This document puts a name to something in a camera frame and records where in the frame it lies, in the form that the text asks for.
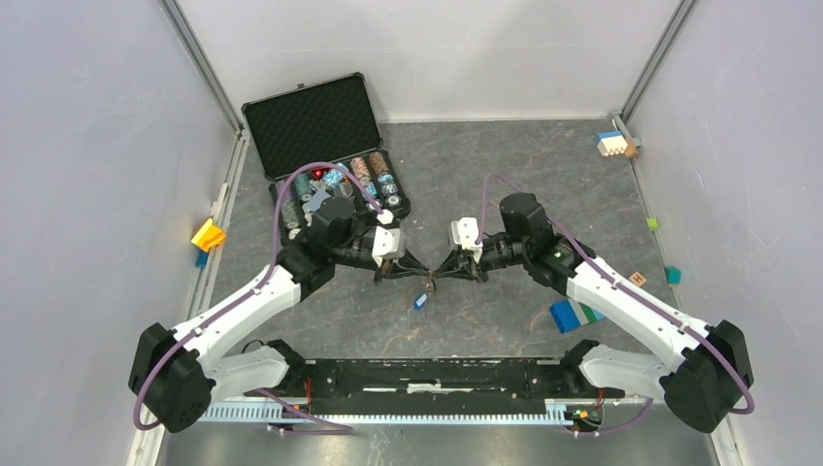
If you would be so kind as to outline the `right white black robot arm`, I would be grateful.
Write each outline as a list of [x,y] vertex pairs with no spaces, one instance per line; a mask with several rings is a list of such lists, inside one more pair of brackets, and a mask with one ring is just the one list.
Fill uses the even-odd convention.
[[702,433],[713,432],[727,415],[753,413],[753,371],[745,337],[734,323],[708,324],[644,291],[552,221],[532,193],[511,194],[499,209],[504,230],[489,237],[481,218],[452,222],[452,251],[435,279],[484,283],[493,270],[520,266],[534,282],[598,312],[647,349],[578,343],[562,361],[560,381],[568,393],[613,388],[662,401]]

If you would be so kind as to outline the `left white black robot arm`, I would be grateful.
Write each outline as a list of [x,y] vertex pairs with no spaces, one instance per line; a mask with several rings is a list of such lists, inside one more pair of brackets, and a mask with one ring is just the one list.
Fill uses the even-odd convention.
[[226,353],[278,313],[327,284],[343,265],[375,274],[375,282],[426,277],[427,266],[405,246],[391,212],[366,225],[352,201],[332,198],[313,213],[308,229],[279,249],[276,258],[241,289],[204,313],[166,328],[156,322],[140,335],[128,386],[137,400],[135,426],[181,432],[215,402],[255,389],[293,395],[304,385],[304,368],[279,349]]

